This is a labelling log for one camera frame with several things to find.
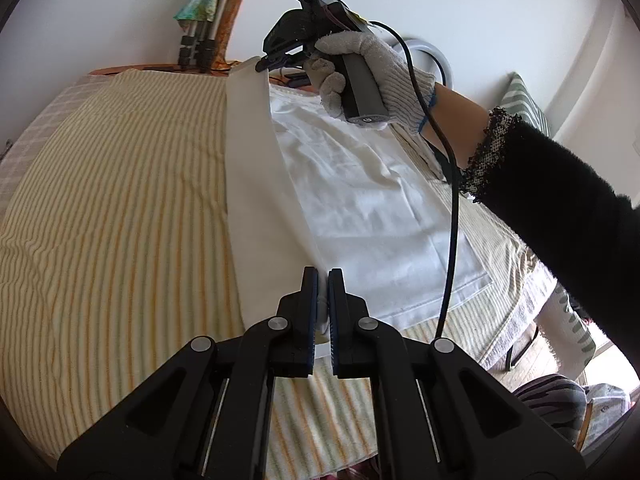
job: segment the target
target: black fuzzy sweater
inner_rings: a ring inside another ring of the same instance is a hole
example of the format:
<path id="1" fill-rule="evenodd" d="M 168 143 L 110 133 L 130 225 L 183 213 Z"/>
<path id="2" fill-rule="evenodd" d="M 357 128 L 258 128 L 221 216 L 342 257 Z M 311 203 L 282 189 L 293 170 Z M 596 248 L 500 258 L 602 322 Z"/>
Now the black fuzzy sweater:
<path id="1" fill-rule="evenodd" d="M 497 108 L 463 187 L 531 247 L 640 372 L 640 212 L 564 147 L 519 118 L 500 126 L 500 117 Z"/>

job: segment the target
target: white wall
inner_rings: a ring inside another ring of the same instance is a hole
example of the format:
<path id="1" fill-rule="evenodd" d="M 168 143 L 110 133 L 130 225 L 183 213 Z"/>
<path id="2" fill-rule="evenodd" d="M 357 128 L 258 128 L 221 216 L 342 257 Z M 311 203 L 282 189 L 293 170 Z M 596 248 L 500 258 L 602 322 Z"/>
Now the white wall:
<path id="1" fill-rule="evenodd" d="M 369 20 L 420 37 L 449 59 L 456 90 L 497 104 L 507 74 L 520 72 L 544 108 L 568 73 L 598 0 L 343 0 Z M 228 58 L 259 55 L 262 40 L 296 0 L 244 0 Z"/>
<path id="2" fill-rule="evenodd" d="M 626 18 L 609 70 L 575 129 L 562 143 L 619 194 L 640 200 L 640 31 Z"/>
<path id="3" fill-rule="evenodd" d="M 0 146 L 66 85 L 97 68 L 173 62 L 187 0 L 21 0 L 0 33 Z M 589 30 L 598 0 L 344 0 L 369 19 L 424 38 L 452 63 L 456 89 L 495 104 L 518 70 L 545 107 Z M 244 0 L 229 59 L 260 54 L 296 0 Z"/>

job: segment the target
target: knit glove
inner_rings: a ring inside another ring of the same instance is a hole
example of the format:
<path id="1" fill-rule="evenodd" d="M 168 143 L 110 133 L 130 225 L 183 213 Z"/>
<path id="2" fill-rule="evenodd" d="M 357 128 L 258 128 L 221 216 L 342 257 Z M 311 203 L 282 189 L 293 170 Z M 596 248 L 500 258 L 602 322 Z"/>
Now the knit glove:
<path id="1" fill-rule="evenodd" d="M 411 134 L 418 130 L 424 112 L 415 96 L 404 57 L 400 57 L 384 41 L 373 34 L 347 30 L 330 34 L 316 41 L 316 49 L 325 54 L 360 54 L 369 65 L 378 83 L 382 101 L 389 111 L 391 121 L 402 124 Z M 344 117 L 340 93 L 345 79 L 335 71 L 334 64 L 321 57 L 312 57 L 305 65 L 312 85 L 320 92 L 322 105 L 331 117 Z M 435 76 L 415 69 L 420 91 L 427 104 L 434 93 Z"/>

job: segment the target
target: green striped cushion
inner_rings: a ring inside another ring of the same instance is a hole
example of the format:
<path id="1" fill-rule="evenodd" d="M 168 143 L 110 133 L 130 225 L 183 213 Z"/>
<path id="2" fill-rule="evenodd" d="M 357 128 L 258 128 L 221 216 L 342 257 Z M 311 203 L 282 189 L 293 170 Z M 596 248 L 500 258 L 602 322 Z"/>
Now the green striped cushion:
<path id="1" fill-rule="evenodd" d="M 526 123 L 539 129 L 547 137 L 551 136 L 545 113 L 532 99 L 520 75 L 515 72 L 511 83 L 509 83 L 509 88 L 507 88 L 507 93 L 500 102 L 500 107 L 511 115 L 520 115 Z"/>

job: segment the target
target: wooden floor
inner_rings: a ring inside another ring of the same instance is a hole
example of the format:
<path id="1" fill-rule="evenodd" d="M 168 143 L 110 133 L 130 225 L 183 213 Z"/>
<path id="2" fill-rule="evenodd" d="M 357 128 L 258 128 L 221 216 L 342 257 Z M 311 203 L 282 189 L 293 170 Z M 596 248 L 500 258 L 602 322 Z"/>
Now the wooden floor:
<path id="1" fill-rule="evenodd" d="M 536 326 L 530 325 L 513 349 L 513 354 L 519 354 L 520 350 L 531 340 Z M 548 343 L 539 335 L 524 357 L 513 367 L 510 372 L 504 370 L 504 358 L 500 359 L 489 373 L 498 379 L 509 391 L 527 383 L 535 378 L 553 374 L 558 371 L 558 364 L 554 358 Z"/>

